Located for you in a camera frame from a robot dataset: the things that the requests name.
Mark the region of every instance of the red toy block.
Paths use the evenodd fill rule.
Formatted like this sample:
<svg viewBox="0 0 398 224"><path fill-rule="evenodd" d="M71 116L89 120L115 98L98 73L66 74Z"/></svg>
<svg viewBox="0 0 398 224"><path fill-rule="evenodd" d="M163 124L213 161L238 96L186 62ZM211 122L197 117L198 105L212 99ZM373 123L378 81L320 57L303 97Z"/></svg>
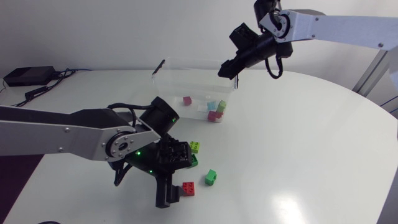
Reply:
<svg viewBox="0 0 398 224"><path fill-rule="evenodd" d="M182 98L182 101L184 101L184 105L185 105L185 106L189 106L189 105L192 104L192 99L191 99L190 96L184 96L184 97Z"/></svg>
<svg viewBox="0 0 398 224"><path fill-rule="evenodd" d="M224 115L224 113L216 112L216 118L221 118L223 115Z"/></svg>
<svg viewBox="0 0 398 224"><path fill-rule="evenodd" d="M217 118L217 112L209 111L209 114L207 115L207 120L216 121L216 118Z"/></svg>
<svg viewBox="0 0 398 224"><path fill-rule="evenodd" d="M195 186L193 182L182 183L182 189L187 193L185 196L195 196Z"/></svg>

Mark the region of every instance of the plastic container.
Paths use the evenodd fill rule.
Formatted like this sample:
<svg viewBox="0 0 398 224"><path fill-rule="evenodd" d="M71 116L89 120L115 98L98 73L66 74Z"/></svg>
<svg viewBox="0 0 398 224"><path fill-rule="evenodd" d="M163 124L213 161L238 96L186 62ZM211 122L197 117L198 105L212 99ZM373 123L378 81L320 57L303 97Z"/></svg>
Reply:
<svg viewBox="0 0 398 224"><path fill-rule="evenodd" d="M152 75L152 80L159 91L158 95L181 118L220 123L228 110L229 97L236 89L236 79L220 78L217 75L222 63L216 60L169 57Z"/></svg>

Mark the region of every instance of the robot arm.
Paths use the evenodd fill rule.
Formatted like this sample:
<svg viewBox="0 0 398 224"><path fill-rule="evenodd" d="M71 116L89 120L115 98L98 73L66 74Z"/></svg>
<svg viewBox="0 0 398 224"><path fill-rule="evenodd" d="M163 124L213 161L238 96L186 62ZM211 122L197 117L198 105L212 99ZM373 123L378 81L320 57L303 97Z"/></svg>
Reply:
<svg viewBox="0 0 398 224"><path fill-rule="evenodd" d="M289 57L289 45L299 40L327 40L389 51L389 70L398 88L398 18L364 16L326 16L313 10L283 10L276 0L257 0L254 4L257 23L262 35L246 26L239 26L230 35L238 51L233 60L222 64L220 77L235 77L245 67L265 60L273 78L282 75L281 58ZM276 55L279 74L272 74L268 57Z"/></svg>
<svg viewBox="0 0 398 224"><path fill-rule="evenodd" d="M106 161L116 186L134 166L156 178L156 207L178 202L184 191L172 185L172 174L192 164L189 144L167 134L178 114L159 97L150 106L109 106L117 107L131 110L133 126L111 109L61 114L0 106L0 156L69 152ZM136 125L133 108L145 110Z"/></svg>

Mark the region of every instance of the white table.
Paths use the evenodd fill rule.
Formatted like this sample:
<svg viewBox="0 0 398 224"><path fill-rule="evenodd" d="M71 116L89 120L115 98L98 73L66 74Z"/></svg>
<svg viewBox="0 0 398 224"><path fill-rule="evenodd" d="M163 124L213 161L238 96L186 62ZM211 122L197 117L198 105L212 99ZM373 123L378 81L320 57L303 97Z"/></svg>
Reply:
<svg viewBox="0 0 398 224"><path fill-rule="evenodd" d="M150 70L79 72L26 108L71 113L148 104ZM13 88L0 103L23 100ZM221 124L181 119L170 134L201 142L176 171L195 196L155 208L155 179L131 169L119 187L106 162L46 155L5 223L376 223L398 165L397 120L343 87L292 72L245 70ZM211 187L209 169L217 171Z"/></svg>

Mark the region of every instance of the white wall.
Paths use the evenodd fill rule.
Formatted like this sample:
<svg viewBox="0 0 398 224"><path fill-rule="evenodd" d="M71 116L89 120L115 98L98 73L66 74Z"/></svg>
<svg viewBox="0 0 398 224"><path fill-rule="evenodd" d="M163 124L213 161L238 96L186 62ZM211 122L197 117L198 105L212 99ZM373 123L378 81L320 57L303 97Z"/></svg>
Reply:
<svg viewBox="0 0 398 224"><path fill-rule="evenodd" d="M254 0L2 0L0 76L16 67L155 68L167 56L234 57L231 31L253 30ZM282 0L284 9L328 15L398 16L395 1ZM377 50L321 41L294 43L286 70L352 88Z"/></svg>

